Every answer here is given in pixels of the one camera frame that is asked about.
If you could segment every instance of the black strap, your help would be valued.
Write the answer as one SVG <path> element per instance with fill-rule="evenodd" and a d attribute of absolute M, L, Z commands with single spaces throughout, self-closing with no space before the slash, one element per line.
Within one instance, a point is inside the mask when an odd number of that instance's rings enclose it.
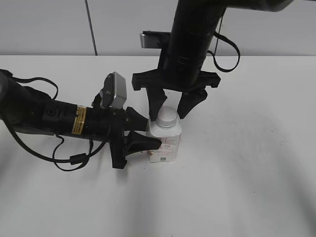
<path fill-rule="evenodd" d="M 24 83 L 24 84 L 26 84 L 26 83 L 31 83 L 31 82 L 36 81 L 36 80 L 42 80 L 42 81 L 44 81 L 44 82 L 47 82 L 47 83 L 53 85 L 53 86 L 56 88 L 56 94 L 55 94 L 55 96 L 53 97 L 53 100 L 55 100 L 56 97 L 57 97 L 57 95 L 58 95 L 58 86 L 57 86 L 54 82 L 52 82 L 50 79 L 47 79 L 47 78 L 20 79 L 20 78 L 15 78 L 15 77 L 11 77 L 11 78 L 12 78 L 13 80 L 15 80 L 16 82 L 18 82 L 18 83 Z"/>
<path fill-rule="evenodd" d="M 47 79 L 47 78 L 30 78 L 30 79 L 20 79 L 20 78 L 15 78 L 13 76 L 13 73 L 11 73 L 10 71 L 8 70 L 4 70 L 4 69 L 0 69 L 0 72 L 3 73 L 5 76 L 9 77 L 9 78 L 12 78 L 15 82 L 18 82 L 18 83 L 31 83 L 33 81 L 36 81 L 36 80 L 42 80 L 44 82 L 47 82 L 51 85 L 53 85 L 55 88 L 56 88 L 56 94 L 55 96 L 53 97 L 53 100 L 56 99 L 57 95 L 58 95 L 58 86 L 51 80 Z"/>
<path fill-rule="evenodd" d="M 215 54 L 214 54 L 212 51 L 210 51 L 210 50 L 208 51 L 208 53 L 210 53 L 210 54 L 213 56 L 215 67 L 216 67 L 218 70 L 220 70 L 221 72 L 230 73 L 230 72 L 232 72 L 232 71 L 238 66 L 238 64 L 239 64 L 239 62 L 240 62 L 240 50 L 239 50 L 238 46 L 237 46 L 234 42 L 232 42 L 231 40 L 229 40 L 227 37 L 225 37 L 225 36 L 223 36 L 223 35 L 221 35 L 221 34 L 219 34 L 219 33 L 217 33 L 217 32 L 214 33 L 214 36 L 217 37 L 218 39 L 220 39 L 220 40 L 222 40 L 222 41 L 228 43 L 229 45 L 231 45 L 231 46 L 236 50 L 236 52 L 237 52 L 237 54 L 238 54 L 238 60 L 237 60 L 236 65 L 235 65 L 233 68 L 231 68 L 231 69 L 225 69 L 225 68 L 222 68 L 222 67 L 220 67 L 220 66 L 218 65 L 218 63 L 217 63 L 217 61 L 216 61 L 216 58 L 215 58 Z"/>

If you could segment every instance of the bottle label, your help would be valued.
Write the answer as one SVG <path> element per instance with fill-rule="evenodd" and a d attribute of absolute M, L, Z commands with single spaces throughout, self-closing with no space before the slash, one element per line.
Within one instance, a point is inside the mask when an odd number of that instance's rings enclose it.
<path fill-rule="evenodd" d="M 172 161 L 176 159 L 180 135 L 174 137 L 160 138 L 162 144 L 158 150 L 149 151 L 149 159 L 151 162 Z"/>

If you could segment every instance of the black cylinder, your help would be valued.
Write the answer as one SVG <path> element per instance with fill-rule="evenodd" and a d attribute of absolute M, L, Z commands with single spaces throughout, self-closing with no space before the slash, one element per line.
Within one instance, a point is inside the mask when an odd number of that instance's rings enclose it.
<path fill-rule="evenodd" d="M 46 103 L 41 129 L 54 134 L 102 141 L 110 129 L 110 110 L 86 108 L 61 101 Z"/>
<path fill-rule="evenodd" d="M 183 89 L 195 84 L 224 10 L 206 0 L 179 0 L 163 66 L 166 80 Z"/>

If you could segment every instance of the bottle cap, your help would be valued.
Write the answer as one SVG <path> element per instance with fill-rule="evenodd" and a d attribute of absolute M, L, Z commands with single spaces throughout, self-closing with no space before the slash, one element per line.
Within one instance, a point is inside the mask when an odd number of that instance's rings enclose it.
<path fill-rule="evenodd" d="M 162 128 L 172 128 L 176 125 L 178 119 L 177 111 L 170 106 L 162 106 L 159 110 L 156 123 Z"/>

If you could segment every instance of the black cable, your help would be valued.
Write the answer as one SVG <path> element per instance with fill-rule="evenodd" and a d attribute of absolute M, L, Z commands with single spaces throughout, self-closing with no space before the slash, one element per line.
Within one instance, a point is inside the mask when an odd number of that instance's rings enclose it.
<path fill-rule="evenodd" d="M 61 136 L 59 136 L 59 135 L 56 135 L 56 137 L 59 138 L 59 139 L 61 139 L 61 142 L 59 143 L 59 145 L 58 145 L 57 147 L 55 147 L 55 149 L 54 149 L 54 151 L 53 151 L 53 159 L 55 159 L 55 153 L 56 153 L 57 149 L 65 142 L 65 139 L 64 139 L 63 137 L 61 137 Z M 91 143 L 89 143 L 89 153 L 90 153 L 91 150 L 92 150 Z M 73 168 L 73 169 L 64 169 L 64 168 L 60 167 L 60 166 L 58 165 L 58 163 L 56 163 L 56 162 L 54 162 L 54 164 L 55 164 L 55 166 L 56 166 L 58 169 L 60 169 L 60 170 L 62 170 L 62 171 L 71 172 L 71 171 L 75 171 L 75 170 L 84 168 L 84 167 L 88 164 L 88 162 L 89 162 L 89 159 L 85 160 L 81 165 L 79 165 L 78 167 Z"/>
<path fill-rule="evenodd" d="M 16 82 L 18 82 L 18 83 L 24 83 L 24 84 L 26 84 L 26 83 L 31 83 L 31 82 L 36 81 L 36 80 L 42 80 L 42 81 L 44 81 L 44 82 L 47 82 L 47 83 L 53 85 L 53 86 L 56 88 L 56 94 L 55 94 L 55 96 L 53 97 L 53 100 L 55 100 L 56 97 L 57 97 L 57 95 L 58 95 L 58 85 L 56 85 L 54 82 L 52 82 L 52 81 L 49 80 L 49 79 L 46 79 L 46 78 L 20 79 L 20 78 L 15 78 L 15 77 L 11 77 L 11 78 L 12 78 L 13 80 L 15 80 Z"/>
<path fill-rule="evenodd" d="M 89 5 L 88 5 L 88 0 L 84 0 L 84 2 L 85 2 L 85 9 L 87 10 L 87 16 L 88 16 L 89 28 L 90 28 L 90 32 L 91 32 L 91 38 L 92 38 L 92 44 L 93 44 L 93 49 L 94 49 L 94 55 L 98 56 L 97 45 L 95 43 L 94 32 L 93 32 L 91 16 L 90 16 L 90 10 L 89 10 Z"/>
<path fill-rule="evenodd" d="M 221 29 L 222 29 L 222 24 L 223 24 L 223 18 L 224 18 L 224 15 L 222 15 L 221 17 L 221 23 L 219 25 L 219 30 L 218 30 L 218 33 L 220 34 L 221 33 Z M 216 52 L 217 52 L 217 46 L 218 46 L 218 38 L 216 40 L 216 45 L 215 45 L 215 51 L 214 51 L 214 55 L 216 56 Z"/>
<path fill-rule="evenodd" d="M 233 70 L 239 65 L 239 62 L 240 62 L 240 50 L 239 50 L 238 46 L 237 46 L 234 42 L 232 42 L 231 40 L 229 40 L 227 37 L 225 37 L 225 36 L 223 36 L 223 35 L 220 35 L 220 34 L 217 33 L 217 32 L 214 33 L 214 36 L 217 37 L 218 39 L 220 39 L 220 40 L 222 40 L 222 41 L 228 43 L 229 45 L 231 45 L 231 46 L 236 50 L 236 52 L 237 52 L 237 54 L 238 54 L 238 60 L 237 60 L 236 65 L 235 65 L 233 68 L 231 68 L 231 69 L 225 69 L 225 68 L 222 68 L 222 67 L 220 67 L 220 66 L 218 65 L 218 63 L 217 63 L 217 61 L 216 61 L 216 58 L 215 58 L 215 54 L 214 54 L 212 51 L 210 51 L 210 50 L 207 51 L 208 53 L 210 53 L 210 54 L 213 56 L 213 60 L 214 60 L 214 65 L 215 65 L 215 67 L 216 67 L 218 70 L 220 70 L 221 72 L 229 73 L 229 72 L 233 71 Z"/>

